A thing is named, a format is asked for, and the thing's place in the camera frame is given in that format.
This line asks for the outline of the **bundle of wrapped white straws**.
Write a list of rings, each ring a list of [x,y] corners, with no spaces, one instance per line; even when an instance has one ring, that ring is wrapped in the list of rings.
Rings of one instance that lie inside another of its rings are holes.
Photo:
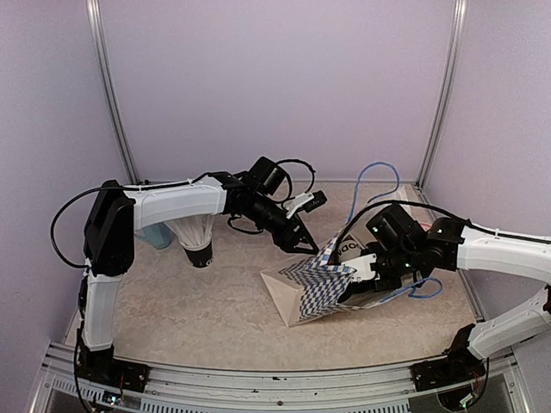
[[[194,215],[165,222],[185,250],[204,250],[212,241],[213,215]]]

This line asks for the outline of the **left aluminium corner post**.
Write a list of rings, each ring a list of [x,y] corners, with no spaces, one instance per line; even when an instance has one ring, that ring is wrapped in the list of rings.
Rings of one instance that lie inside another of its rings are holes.
[[[87,0],[85,4],[90,32],[96,51],[96,60],[100,72],[102,89],[107,103],[108,115],[115,133],[115,142],[121,156],[127,179],[132,184],[137,184],[139,183],[139,173],[133,159],[133,154],[121,117],[120,106],[117,101],[115,84],[108,59],[107,41],[102,25],[101,5],[98,0]]]

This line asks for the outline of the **right aluminium corner post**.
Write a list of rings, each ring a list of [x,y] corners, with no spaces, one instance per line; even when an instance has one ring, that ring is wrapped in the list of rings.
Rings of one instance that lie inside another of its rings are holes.
[[[424,190],[429,181],[430,172],[436,159],[441,141],[445,117],[452,95],[457,62],[460,56],[461,41],[467,14],[467,0],[456,0],[450,29],[448,50],[445,59],[443,79],[436,102],[436,111],[430,128],[430,136],[416,180],[420,190]]]

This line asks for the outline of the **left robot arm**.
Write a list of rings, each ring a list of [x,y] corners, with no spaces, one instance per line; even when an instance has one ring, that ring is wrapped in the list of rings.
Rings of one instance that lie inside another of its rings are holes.
[[[326,202],[321,191],[307,190],[277,201],[272,194],[288,173],[279,163],[260,157],[247,171],[207,172],[194,180],[122,187],[103,183],[84,226],[87,282],[82,338],[91,351],[85,361],[101,382],[115,381],[120,362],[106,352],[113,346],[115,301],[122,276],[133,265],[134,233],[147,226],[189,217],[245,217],[291,254],[319,249],[300,218]]]

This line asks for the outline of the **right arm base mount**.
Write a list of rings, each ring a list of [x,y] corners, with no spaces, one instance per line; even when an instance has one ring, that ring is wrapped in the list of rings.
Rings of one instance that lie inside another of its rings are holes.
[[[422,361],[411,365],[410,371],[416,391],[427,391],[439,387],[474,379],[486,374],[483,359],[474,356],[467,348],[469,335],[475,324],[469,324],[455,334],[444,357],[433,361]]]

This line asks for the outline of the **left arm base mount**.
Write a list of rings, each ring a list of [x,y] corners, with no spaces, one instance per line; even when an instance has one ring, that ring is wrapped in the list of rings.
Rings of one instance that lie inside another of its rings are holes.
[[[118,388],[121,391],[143,393],[151,368],[143,363],[114,357],[115,347],[92,351],[85,344],[82,329],[77,329],[76,374],[80,379]]]

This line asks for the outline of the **light blue ceramic mug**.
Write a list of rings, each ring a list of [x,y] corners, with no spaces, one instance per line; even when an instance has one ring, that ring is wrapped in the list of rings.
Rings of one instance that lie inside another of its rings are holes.
[[[134,235],[139,240],[147,241],[156,250],[167,248],[171,242],[171,231],[164,223],[146,226]]]

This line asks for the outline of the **black paper cup with straws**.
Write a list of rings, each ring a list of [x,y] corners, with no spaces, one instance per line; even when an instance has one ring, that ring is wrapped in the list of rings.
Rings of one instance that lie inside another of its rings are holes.
[[[206,268],[213,261],[211,242],[196,246],[183,246],[183,250],[195,268]]]

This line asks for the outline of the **checkered paper takeout bag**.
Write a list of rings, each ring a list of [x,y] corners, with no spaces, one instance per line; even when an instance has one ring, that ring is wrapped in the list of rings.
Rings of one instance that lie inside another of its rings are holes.
[[[365,225],[383,209],[383,205],[376,204],[378,201],[406,199],[406,192],[399,187],[399,177],[396,176],[395,188],[370,198],[366,203],[370,210],[363,215],[350,213],[349,220],[358,220],[351,228],[343,228],[338,235],[343,239],[351,232],[366,235],[368,240],[361,256],[376,254],[377,258],[380,254],[376,247],[368,246],[375,238]],[[415,269],[413,276],[402,278],[402,288],[381,293],[356,293],[355,282],[350,281],[352,270],[338,262],[337,248],[343,239],[337,239],[338,236],[331,238],[314,257],[288,259],[261,271],[263,282],[286,327],[309,323],[336,312],[367,310],[403,294],[411,299],[431,299],[443,290],[439,279],[422,276]]]

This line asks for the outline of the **aluminium front rail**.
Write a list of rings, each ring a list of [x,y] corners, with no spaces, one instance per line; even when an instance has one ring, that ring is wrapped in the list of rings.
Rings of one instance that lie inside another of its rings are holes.
[[[408,362],[302,372],[250,372],[152,363],[142,386],[119,389],[74,380],[72,351],[52,345],[26,410],[76,412],[84,399],[110,412],[528,412],[524,382],[512,354],[492,359],[489,372],[440,388],[417,387]]]

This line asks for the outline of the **white paper coffee cup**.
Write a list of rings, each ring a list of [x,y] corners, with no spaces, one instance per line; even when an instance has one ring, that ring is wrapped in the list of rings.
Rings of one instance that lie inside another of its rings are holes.
[[[337,248],[338,262],[347,262],[361,256],[367,240],[366,235],[354,232],[347,234]]]

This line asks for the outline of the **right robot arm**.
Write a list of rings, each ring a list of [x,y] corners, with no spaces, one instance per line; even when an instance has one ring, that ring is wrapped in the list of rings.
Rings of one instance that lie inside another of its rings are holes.
[[[513,344],[550,329],[550,239],[490,229],[440,209],[426,231],[404,209],[405,202],[383,200],[365,207],[376,214],[366,226],[374,237],[366,252],[346,263],[355,280],[374,286],[405,274],[429,276],[435,269],[484,270],[538,280],[545,287],[532,298],[455,335],[440,364],[441,375],[457,382],[474,367]]]

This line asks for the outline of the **aluminium corner post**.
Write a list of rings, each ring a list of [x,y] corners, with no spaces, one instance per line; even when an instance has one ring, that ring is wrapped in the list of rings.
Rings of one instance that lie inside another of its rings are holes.
[[[445,117],[452,95],[457,62],[460,56],[461,41],[467,14],[467,0],[456,0],[450,29],[448,50],[445,59],[443,79],[436,102],[436,111],[430,128],[430,136],[416,180],[420,190],[424,190],[429,181],[430,172],[436,159],[441,141]]]
[[[115,84],[108,59],[107,41],[102,25],[101,5],[98,0],[87,0],[85,4],[90,32],[96,51],[96,60],[100,72],[102,89],[107,103],[108,115],[115,133],[115,142],[121,156],[127,179],[132,184],[137,184],[139,183],[139,173],[133,159],[133,154],[121,117],[120,106],[117,101]]]

